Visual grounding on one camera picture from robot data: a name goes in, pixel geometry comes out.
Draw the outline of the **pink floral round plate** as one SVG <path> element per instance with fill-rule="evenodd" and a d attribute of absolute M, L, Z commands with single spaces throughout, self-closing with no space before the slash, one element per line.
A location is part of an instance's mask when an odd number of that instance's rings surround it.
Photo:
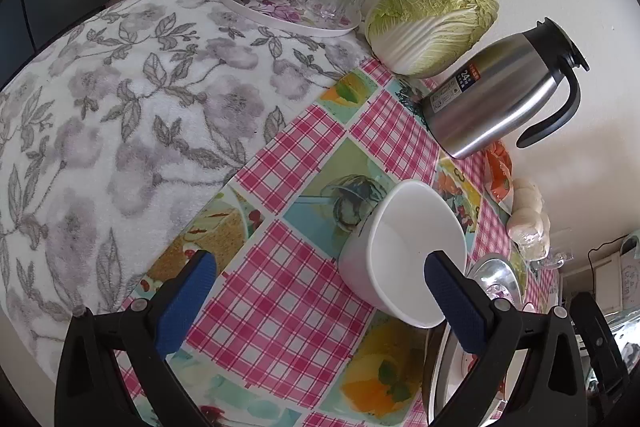
<path fill-rule="evenodd" d="M 444 343 L 439 349 L 436 362 L 433 399 L 435 415 L 444 408 L 468 373 L 464 362 L 472 362 L 472 355 L 462 350 L 457 337 L 449 327 L 446 327 Z"/>

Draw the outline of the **stainless steel round pan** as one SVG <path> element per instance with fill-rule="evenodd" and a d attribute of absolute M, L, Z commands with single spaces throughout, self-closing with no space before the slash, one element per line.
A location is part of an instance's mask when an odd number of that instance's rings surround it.
<path fill-rule="evenodd" d="M 512 268 L 511 263 L 498 254 L 491 254 L 478 260 L 475 265 L 472 266 L 469 277 L 474 280 L 487 296 L 491 299 L 503 298 L 509 301 L 516 309 L 521 310 L 523 308 L 523 301 L 521 296 L 520 285 L 518 285 L 518 278 L 515 271 Z M 444 343 L 445 329 L 449 327 L 448 324 L 440 324 L 438 326 L 440 332 L 440 340 L 437 355 L 434 358 L 434 363 L 430 370 L 430 381 L 428 385 L 423 387 L 423 396 L 426 400 L 426 415 L 427 422 L 431 424 L 435 418 L 433 399 L 435 394 L 435 376 L 436 376 L 436 362 L 438 359 L 438 352 L 442 344 Z M 495 421 L 498 421 L 503 410 L 506 408 L 511 393 L 515 387 L 518 375 L 520 375 L 521 369 L 524 364 L 526 351 L 516 351 L 513 355 L 512 362 L 506 372 L 506 377 L 498 389 L 495 398 L 492 400 L 491 405 L 487 413 L 485 414 L 483 421 L 480 423 L 482 426 L 490 426 Z M 472 355 L 472 362 L 464 362 L 469 370 L 475 361 Z"/>

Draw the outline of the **napa cabbage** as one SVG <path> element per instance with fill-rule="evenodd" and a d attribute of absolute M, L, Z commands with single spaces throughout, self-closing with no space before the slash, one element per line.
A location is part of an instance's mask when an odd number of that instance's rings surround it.
<path fill-rule="evenodd" d="M 391 72 L 433 77 L 472 49 L 498 12 L 497 0 L 378 0 L 364 35 Z"/>

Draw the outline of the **bag of steamed buns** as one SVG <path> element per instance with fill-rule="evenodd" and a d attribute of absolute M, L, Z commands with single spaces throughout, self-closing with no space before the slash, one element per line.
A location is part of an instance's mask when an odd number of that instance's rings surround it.
<path fill-rule="evenodd" d="M 513 190 L 506 231 L 525 260 L 542 260 L 550 251 L 550 219 L 544 212 L 544 199 L 538 186 L 526 178 L 515 179 Z"/>

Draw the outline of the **grey floral towel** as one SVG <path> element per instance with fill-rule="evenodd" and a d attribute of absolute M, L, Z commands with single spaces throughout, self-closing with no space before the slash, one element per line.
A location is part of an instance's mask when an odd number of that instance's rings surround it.
<path fill-rule="evenodd" d="M 48 377 L 213 196 L 368 56 L 219 0 L 122 0 L 1 93 L 1 306 Z"/>

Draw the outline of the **pink checkered tablecloth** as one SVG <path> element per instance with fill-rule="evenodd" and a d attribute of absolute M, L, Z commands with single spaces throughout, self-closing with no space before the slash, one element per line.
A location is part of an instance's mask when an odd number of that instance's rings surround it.
<path fill-rule="evenodd" d="M 482 154 L 452 160 L 420 123 L 416 92 L 377 61 L 323 93 L 176 237 L 136 293 L 150 297 L 205 249 L 218 277 L 168 359 L 215 426 L 422 426 L 426 334 L 376 311 L 337 272 L 350 231 L 417 179 L 456 216 L 465 254 L 509 259 L 544 311 L 553 272 L 530 269 L 485 187 Z"/>

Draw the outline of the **clear glass mug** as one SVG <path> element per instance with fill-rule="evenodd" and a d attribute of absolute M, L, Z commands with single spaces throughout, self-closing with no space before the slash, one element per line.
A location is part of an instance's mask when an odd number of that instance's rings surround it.
<path fill-rule="evenodd" d="M 559 270 L 574 259 L 573 251 L 567 248 L 554 248 L 544 259 L 530 262 L 530 267 L 535 271 Z"/>

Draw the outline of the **white floral tray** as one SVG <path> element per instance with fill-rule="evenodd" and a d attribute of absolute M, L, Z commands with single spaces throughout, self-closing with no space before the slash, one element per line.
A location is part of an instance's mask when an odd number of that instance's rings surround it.
<path fill-rule="evenodd" d="M 347 11 L 337 22 L 322 18 L 295 3 L 295 0 L 219 0 L 227 9 L 272 29 L 306 37 L 336 38 L 356 30 L 362 22 L 359 10 Z"/>

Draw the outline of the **stainless steel thermos jug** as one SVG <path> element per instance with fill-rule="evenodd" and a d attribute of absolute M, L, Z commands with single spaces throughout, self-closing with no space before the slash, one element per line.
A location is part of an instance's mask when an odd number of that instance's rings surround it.
<path fill-rule="evenodd" d="M 421 101 L 424 124 L 452 158 L 464 159 L 529 122 L 562 81 L 564 104 L 516 140 L 532 146 L 577 113 L 582 92 L 575 74 L 589 65 L 578 46 L 550 18 L 480 50 Z"/>

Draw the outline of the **orange snack packet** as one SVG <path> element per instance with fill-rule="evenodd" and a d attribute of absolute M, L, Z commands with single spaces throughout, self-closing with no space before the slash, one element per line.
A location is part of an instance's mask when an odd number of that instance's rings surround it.
<path fill-rule="evenodd" d="M 489 193 L 496 202 L 502 202 L 511 192 L 512 161 L 504 144 L 498 140 L 485 150 L 489 168 Z"/>

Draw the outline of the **small white bowl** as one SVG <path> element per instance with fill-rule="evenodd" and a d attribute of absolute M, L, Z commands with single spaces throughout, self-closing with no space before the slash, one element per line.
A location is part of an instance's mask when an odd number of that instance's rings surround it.
<path fill-rule="evenodd" d="M 443 251 L 465 270 L 466 240 L 450 207 L 429 185 L 398 183 L 350 233 L 338 273 L 360 299 L 419 329 L 444 321 L 424 280 L 426 257 Z"/>

